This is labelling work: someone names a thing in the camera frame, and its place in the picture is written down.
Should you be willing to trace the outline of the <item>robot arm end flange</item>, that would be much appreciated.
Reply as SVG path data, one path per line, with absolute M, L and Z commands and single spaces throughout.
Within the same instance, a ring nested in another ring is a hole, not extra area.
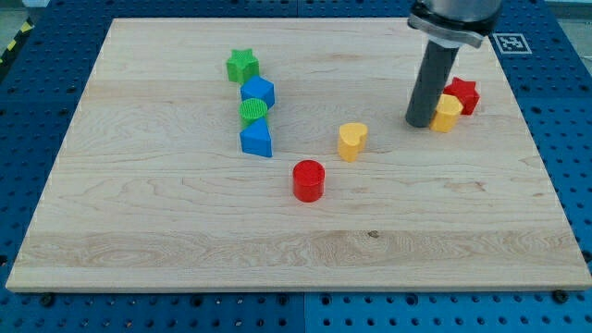
M 479 48 L 495 28 L 500 0 L 416 0 L 407 24 L 444 48 Z

